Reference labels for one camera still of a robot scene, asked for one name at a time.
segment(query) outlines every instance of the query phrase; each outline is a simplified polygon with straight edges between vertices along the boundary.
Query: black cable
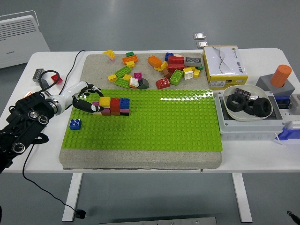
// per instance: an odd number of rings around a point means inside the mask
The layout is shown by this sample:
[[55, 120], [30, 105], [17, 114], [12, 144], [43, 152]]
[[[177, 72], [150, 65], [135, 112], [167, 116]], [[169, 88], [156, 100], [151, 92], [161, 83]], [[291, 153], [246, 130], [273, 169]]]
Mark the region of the black cable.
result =
[[24, 174], [24, 169], [25, 169], [25, 166], [26, 166], [26, 163], [27, 163], [27, 160], [28, 160], [28, 158], [29, 158], [29, 155], [31, 154], [31, 152], [32, 152], [32, 149], [33, 149], [33, 147], [34, 147], [34, 144], [32, 145], [32, 147], [31, 147], [31, 149], [30, 149], [30, 152], [29, 152], [29, 154], [28, 154], [28, 156], [27, 156], [27, 158], [26, 158], [26, 160], [25, 160], [25, 163], [24, 163], [24, 166], [23, 166], [23, 170], [22, 170], [22, 174], [23, 174], [23, 177], [26, 179], [26, 180], [28, 180], [28, 181], [30, 181], [31, 183], [33, 183], [33, 184], [35, 184], [39, 189], [41, 189], [41, 190], [43, 190], [43, 191], [45, 191], [45, 192], [47, 192], [48, 194], [50, 194], [53, 198], [55, 198], [56, 200], [59, 200], [61, 203], [63, 203], [65, 206], [68, 206], [68, 207], [70, 207], [72, 210], [74, 210], [75, 212], [76, 212], [76, 210], [75, 209], [73, 209], [73, 207], [72, 206], [70, 206], [70, 205], [68, 205], [68, 204], [65, 204], [61, 199], [59, 199], [59, 198], [57, 198], [57, 197], [55, 197], [53, 194], [51, 194], [49, 191], [47, 191], [47, 190], [45, 190], [45, 189], [43, 189], [43, 188], [41, 188], [36, 182], [34, 182], [34, 181], [32, 181], [32, 180], [30, 180], [30, 179], [28, 179], [26, 176], [25, 176], [25, 174]]
[[62, 89], [61, 89], [59, 95], [60, 95], [60, 94], [62, 93], [62, 91], [64, 90], [64, 88], [65, 88], [65, 86], [66, 86], [66, 83], [67, 83], [68, 76], [69, 76], [69, 74], [71, 73], [72, 69], [73, 69], [74, 66], [75, 66], [75, 62], [76, 62], [77, 56], [78, 56], [81, 52], [85, 52], [85, 50], [81, 50], [81, 51], [76, 55], [75, 60], [74, 60], [74, 63], [73, 63], [73, 66], [72, 66], [72, 68], [70, 69], [69, 73], [68, 73], [67, 76], [66, 76], [65, 83], [64, 83], [64, 85], [62, 86]]
[[[56, 73], [58, 77], [57, 77], [56, 81], [53, 82], [53, 84], [51, 84], [49, 87], [45, 87], [45, 88], [44, 88], [44, 87], [43, 87], [43, 83], [42, 83], [42, 77], [43, 77], [44, 74], [49, 73], [49, 72], [51, 72], [51, 73]], [[45, 91], [45, 90], [48, 90], [49, 88], [53, 87], [59, 80], [60, 80], [60, 74], [59, 74], [58, 72], [56, 72], [55, 70], [46, 70], [46, 71], [42, 72], [41, 76], [38, 78], [38, 83], [39, 83], [39, 85], [40, 85], [41, 88], [42, 88], [42, 89], [39, 91], [39, 93], [41, 93], [41, 92], [43, 92], [43, 91]]]

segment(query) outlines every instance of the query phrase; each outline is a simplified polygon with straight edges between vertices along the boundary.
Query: black plug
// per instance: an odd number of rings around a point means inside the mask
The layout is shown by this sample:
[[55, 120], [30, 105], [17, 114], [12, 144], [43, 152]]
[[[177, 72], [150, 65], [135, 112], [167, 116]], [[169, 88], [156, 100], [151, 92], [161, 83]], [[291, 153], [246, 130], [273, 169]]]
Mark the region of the black plug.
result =
[[75, 217], [79, 219], [85, 218], [86, 212], [84, 210], [76, 210]]

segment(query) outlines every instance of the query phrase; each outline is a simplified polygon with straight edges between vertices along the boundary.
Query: table leg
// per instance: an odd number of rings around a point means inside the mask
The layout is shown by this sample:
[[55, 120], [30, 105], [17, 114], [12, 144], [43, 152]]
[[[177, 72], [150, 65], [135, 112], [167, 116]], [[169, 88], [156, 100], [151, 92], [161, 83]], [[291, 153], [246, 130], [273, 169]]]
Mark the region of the table leg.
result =
[[232, 180], [240, 212], [240, 221], [242, 223], [252, 223], [251, 212], [242, 174], [237, 172], [232, 173]]
[[[74, 173], [72, 176], [69, 193], [67, 195], [67, 205], [72, 206], [76, 209], [77, 198], [79, 194], [81, 179], [83, 177], [82, 173]], [[62, 221], [73, 221], [75, 212], [68, 206], [65, 206], [64, 215], [62, 216]]]

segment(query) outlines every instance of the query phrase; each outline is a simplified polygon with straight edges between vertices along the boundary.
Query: cardboard box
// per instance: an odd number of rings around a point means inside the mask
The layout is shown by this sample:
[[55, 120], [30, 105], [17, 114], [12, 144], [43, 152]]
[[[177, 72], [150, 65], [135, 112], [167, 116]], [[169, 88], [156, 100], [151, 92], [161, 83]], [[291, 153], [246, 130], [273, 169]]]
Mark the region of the cardboard box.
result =
[[237, 46], [206, 46], [203, 59], [210, 89], [224, 90], [246, 83], [248, 76]]

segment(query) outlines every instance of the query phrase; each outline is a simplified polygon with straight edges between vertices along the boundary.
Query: gray floor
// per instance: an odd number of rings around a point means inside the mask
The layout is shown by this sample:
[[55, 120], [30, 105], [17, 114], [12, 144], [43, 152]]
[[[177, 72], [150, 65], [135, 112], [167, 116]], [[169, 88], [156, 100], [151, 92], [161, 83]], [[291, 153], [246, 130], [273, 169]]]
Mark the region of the gray floor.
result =
[[[35, 10], [51, 51], [195, 49], [193, 32], [211, 45], [279, 48], [296, 75], [299, 0], [1, 0], [0, 15]], [[25, 64], [0, 69], [0, 113]], [[66, 200], [70, 174], [29, 174]], [[298, 173], [243, 174], [253, 224], [294, 224], [300, 216]], [[0, 175], [2, 224], [63, 224], [64, 207], [20, 174]], [[214, 216], [240, 224], [230, 174], [85, 174], [78, 208], [98, 224], [142, 218]]]

